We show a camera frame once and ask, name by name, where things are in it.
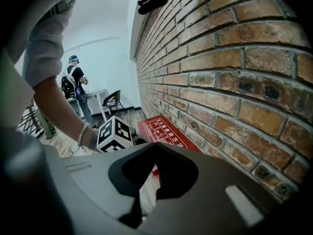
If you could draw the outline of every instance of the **floor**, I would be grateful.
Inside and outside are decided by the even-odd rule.
[[[140,111],[127,111],[122,112],[121,116],[125,122],[127,122],[130,127],[135,128],[137,133],[139,132],[138,122],[145,120],[143,112]],[[104,124],[102,117],[94,118],[97,126]],[[40,137],[43,144],[49,144],[54,146],[59,153],[61,158],[67,158],[70,156],[85,156],[92,155],[97,152],[92,151],[88,148],[79,148],[77,142],[69,138],[63,132],[56,130],[57,133],[52,139],[46,140],[45,135]],[[159,188],[159,182],[156,177],[150,173],[145,184],[140,189],[140,203],[143,215],[148,215],[156,205],[156,190]]]

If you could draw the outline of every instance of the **red sign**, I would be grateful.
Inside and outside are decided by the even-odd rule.
[[[193,151],[199,149],[165,116],[159,115],[138,123],[140,134],[150,142],[166,142]]]

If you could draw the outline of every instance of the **black shirt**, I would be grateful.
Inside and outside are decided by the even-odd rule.
[[[70,74],[70,71],[72,70],[73,67],[74,67],[73,65],[70,65],[70,66],[67,68],[67,72],[68,72],[69,74]],[[82,83],[79,81],[79,79],[84,76],[84,73],[83,73],[82,69],[79,68],[79,67],[76,67],[76,69],[74,70],[72,76],[74,77],[75,83],[76,83],[76,84],[79,83],[79,88],[80,88],[82,94],[85,94],[85,91],[84,91],[84,89],[83,89],[83,87],[82,87]]]

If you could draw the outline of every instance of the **bracelet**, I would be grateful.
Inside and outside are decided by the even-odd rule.
[[[89,126],[89,123],[85,123],[84,127],[82,128],[82,130],[81,130],[81,132],[79,134],[79,137],[78,137],[78,141],[77,141],[78,146],[82,146],[81,142],[82,142],[82,139],[83,139],[83,135],[84,135],[85,131],[87,130],[88,126]]]
[[[93,132],[93,135],[89,141],[89,145],[87,146],[91,150],[96,150],[97,149],[97,140],[98,140],[98,133],[99,130],[95,129]]]

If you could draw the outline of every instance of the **jeans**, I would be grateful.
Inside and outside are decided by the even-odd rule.
[[[86,95],[85,94],[79,94],[76,97],[76,100],[79,102],[79,106],[82,109],[82,112],[84,113],[86,121],[90,124],[90,127],[94,127],[95,124],[93,122],[90,109],[88,108]]]

